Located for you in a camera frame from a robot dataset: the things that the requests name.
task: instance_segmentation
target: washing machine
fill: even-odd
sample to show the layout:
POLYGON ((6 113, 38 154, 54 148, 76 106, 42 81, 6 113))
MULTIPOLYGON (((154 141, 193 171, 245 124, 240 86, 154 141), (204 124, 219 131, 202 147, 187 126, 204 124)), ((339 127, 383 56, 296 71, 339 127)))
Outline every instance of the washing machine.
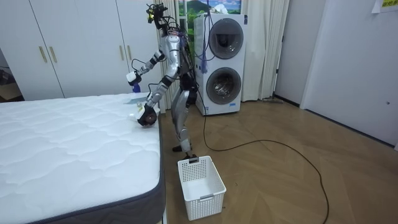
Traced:
POLYGON ((198 96, 196 105, 203 115, 240 110, 245 24, 240 14, 201 14, 194 20, 195 71, 203 98, 198 96))

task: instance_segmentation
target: floor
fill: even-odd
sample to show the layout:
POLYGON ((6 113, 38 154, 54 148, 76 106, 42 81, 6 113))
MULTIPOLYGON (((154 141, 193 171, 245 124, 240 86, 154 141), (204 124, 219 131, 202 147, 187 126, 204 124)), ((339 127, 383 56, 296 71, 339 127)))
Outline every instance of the floor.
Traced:
MULTIPOLYGON (((162 115, 169 223, 322 223, 326 202, 314 169, 296 152, 271 142, 214 152, 203 141, 197 108, 186 123, 194 152, 213 159, 227 188, 220 214, 188 221, 173 153, 170 112, 162 115)), ((286 143, 320 170, 330 201, 327 223, 398 223, 398 152, 287 103, 243 103, 241 111, 210 116, 208 144, 217 149, 256 139, 286 143)))

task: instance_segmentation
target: white wardrobe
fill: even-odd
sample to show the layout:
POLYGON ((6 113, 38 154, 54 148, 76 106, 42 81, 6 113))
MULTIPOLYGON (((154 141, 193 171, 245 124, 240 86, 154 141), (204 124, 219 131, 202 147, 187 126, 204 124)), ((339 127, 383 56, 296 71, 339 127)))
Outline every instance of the white wardrobe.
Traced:
MULTIPOLYGON (((0 48, 26 100, 131 93, 134 58, 158 49, 151 0, 0 0, 0 48)), ((135 61, 136 68, 141 63, 135 61)), ((161 79, 160 66, 140 83, 161 79)))

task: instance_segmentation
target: white wall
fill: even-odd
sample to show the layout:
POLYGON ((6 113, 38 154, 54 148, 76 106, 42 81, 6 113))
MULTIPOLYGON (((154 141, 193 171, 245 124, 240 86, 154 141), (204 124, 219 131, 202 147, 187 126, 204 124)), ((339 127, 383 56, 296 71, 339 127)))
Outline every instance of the white wall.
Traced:
POLYGON ((301 103, 325 0, 290 1, 275 93, 301 103))
MULTIPOLYGON (((3 55, 2 52, 1 52, 1 49, 0 49, 0 66, 8 67, 6 58, 4 58, 4 55, 3 55)), ((8 69, 8 68, 1 68, 1 67, 0 67, 0 69, 6 71, 7 73, 11 73, 11 70, 8 69)))
POLYGON ((326 1, 302 107, 396 145, 398 12, 373 5, 326 1))

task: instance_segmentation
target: white laundry basket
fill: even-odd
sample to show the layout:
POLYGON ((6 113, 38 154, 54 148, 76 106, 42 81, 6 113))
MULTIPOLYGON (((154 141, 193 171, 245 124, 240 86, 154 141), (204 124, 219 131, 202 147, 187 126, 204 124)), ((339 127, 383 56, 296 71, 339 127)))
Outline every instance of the white laundry basket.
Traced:
POLYGON ((226 188, 210 156, 179 161, 178 173, 190 221, 221 212, 226 188))

